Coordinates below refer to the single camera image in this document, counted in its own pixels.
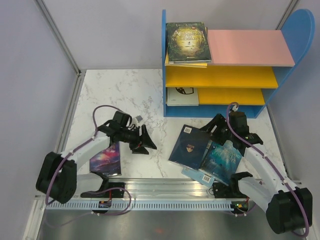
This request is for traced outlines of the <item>pale grey Gatsby book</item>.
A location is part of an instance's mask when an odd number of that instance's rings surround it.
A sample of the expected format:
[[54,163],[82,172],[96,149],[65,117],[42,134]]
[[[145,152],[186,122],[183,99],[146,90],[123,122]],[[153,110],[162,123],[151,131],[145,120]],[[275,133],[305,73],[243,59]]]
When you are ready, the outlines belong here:
[[198,106],[198,90],[194,87],[168,87],[166,104],[170,107]]

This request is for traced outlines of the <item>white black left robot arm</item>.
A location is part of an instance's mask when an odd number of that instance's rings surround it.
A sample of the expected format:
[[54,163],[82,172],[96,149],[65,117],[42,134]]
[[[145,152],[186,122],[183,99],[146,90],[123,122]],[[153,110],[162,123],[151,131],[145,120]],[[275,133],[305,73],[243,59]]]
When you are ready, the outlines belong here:
[[127,143],[133,154],[142,155],[148,155],[148,149],[157,149],[144,124],[130,128],[132,117],[127,113],[116,111],[112,119],[100,126],[92,117],[93,136],[74,149],[51,151],[45,156],[35,187],[45,194],[46,205],[54,201],[67,203],[76,192],[78,170],[110,144]]

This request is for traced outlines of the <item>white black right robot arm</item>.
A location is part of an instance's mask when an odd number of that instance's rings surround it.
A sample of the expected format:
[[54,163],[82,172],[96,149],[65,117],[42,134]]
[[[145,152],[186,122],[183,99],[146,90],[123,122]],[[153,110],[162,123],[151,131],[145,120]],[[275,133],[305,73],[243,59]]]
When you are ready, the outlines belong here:
[[300,188],[269,159],[262,139],[251,133],[244,112],[217,114],[201,131],[210,135],[210,148],[201,170],[228,186],[229,193],[244,195],[264,212],[276,234],[312,226],[313,196]]

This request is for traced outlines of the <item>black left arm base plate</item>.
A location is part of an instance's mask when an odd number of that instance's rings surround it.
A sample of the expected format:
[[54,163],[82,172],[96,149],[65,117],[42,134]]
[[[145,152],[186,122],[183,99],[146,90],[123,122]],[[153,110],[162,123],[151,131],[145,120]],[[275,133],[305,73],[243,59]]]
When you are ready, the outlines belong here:
[[[107,190],[110,188],[125,188],[125,183],[124,182],[107,182],[103,183],[100,189],[98,190],[99,192],[103,190]],[[107,200],[111,199],[119,199],[124,197],[125,192],[120,189],[114,189],[108,192],[104,192],[98,195],[99,198],[107,198]]]

